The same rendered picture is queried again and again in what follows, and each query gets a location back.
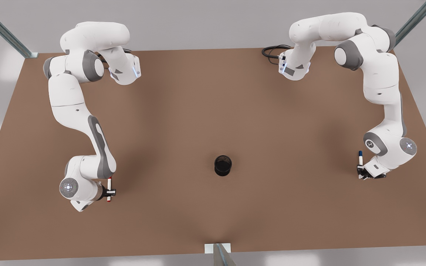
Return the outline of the black mesh pen cup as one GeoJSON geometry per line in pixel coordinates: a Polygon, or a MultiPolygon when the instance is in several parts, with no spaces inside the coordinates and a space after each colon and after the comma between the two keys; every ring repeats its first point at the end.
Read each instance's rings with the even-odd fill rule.
{"type": "Polygon", "coordinates": [[[232,161],[230,157],[226,155],[218,156],[214,162],[215,173],[219,176],[226,176],[230,173],[232,167],[232,161]]]}

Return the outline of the silver frame post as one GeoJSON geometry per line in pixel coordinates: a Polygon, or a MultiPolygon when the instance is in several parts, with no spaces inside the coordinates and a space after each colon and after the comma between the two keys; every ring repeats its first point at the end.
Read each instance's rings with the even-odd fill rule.
{"type": "Polygon", "coordinates": [[[37,52],[31,52],[22,42],[20,42],[17,37],[15,37],[10,30],[5,27],[5,25],[0,22],[0,36],[10,44],[18,53],[20,53],[25,59],[27,58],[37,58],[37,52]]]}
{"type": "Polygon", "coordinates": [[[415,26],[426,16],[426,1],[418,10],[409,18],[409,20],[396,33],[396,47],[415,26]]]}
{"type": "Polygon", "coordinates": [[[231,258],[230,243],[208,243],[204,245],[205,254],[213,254],[213,266],[237,266],[231,258]]]}

